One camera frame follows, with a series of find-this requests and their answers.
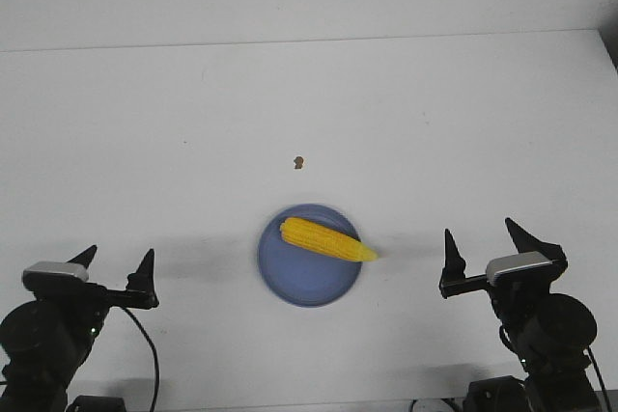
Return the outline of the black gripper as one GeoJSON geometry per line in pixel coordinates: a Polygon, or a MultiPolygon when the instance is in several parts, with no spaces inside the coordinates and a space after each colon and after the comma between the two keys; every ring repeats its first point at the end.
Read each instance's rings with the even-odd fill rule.
{"type": "MultiPolygon", "coordinates": [[[[98,250],[91,245],[69,263],[88,268],[98,250]]],[[[150,310],[159,306],[155,293],[155,250],[149,249],[137,269],[126,278],[124,289],[94,283],[52,282],[30,288],[38,300],[53,304],[72,323],[102,323],[113,307],[150,310]]]]}
{"type": "Polygon", "coordinates": [[[465,277],[466,262],[454,236],[444,231],[444,265],[438,288],[443,298],[483,290],[489,296],[499,320],[523,320],[538,302],[549,295],[551,283],[568,268],[566,255],[559,244],[544,242],[526,231],[513,219],[505,219],[507,231],[520,253],[539,252],[549,264],[508,272],[492,284],[487,276],[465,277]]]}

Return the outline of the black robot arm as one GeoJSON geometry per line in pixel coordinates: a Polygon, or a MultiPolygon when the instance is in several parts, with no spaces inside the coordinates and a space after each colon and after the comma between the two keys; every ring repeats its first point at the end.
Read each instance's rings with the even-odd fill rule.
{"type": "Polygon", "coordinates": [[[568,268],[562,247],[535,237],[511,218],[505,225],[517,252],[489,261],[485,272],[473,277],[465,274],[453,235],[444,233],[441,296],[485,292],[500,322],[499,339],[526,374],[524,379],[506,375],[471,382],[462,409],[610,410],[607,393],[596,393],[586,373],[598,365],[591,350],[597,322],[582,302],[551,289],[568,268]]]}
{"type": "Polygon", "coordinates": [[[90,246],[68,261],[39,261],[23,270],[22,285],[33,300],[1,322],[1,346],[9,358],[1,370],[4,411],[124,411],[120,397],[81,395],[68,388],[92,352],[113,308],[131,316],[158,306],[155,252],[149,250],[122,290],[89,280],[98,248],[90,246]]]}

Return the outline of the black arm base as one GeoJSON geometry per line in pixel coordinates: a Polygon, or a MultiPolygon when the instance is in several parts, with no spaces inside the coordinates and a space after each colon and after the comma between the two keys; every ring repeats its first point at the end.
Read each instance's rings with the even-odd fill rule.
{"type": "Polygon", "coordinates": [[[126,412],[122,398],[101,396],[78,396],[67,407],[67,412],[126,412]]]}
{"type": "Polygon", "coordinates": [[[513,376],[471,382],[463,400],[463,412],[529,412],[521,380],[513,376]]]}

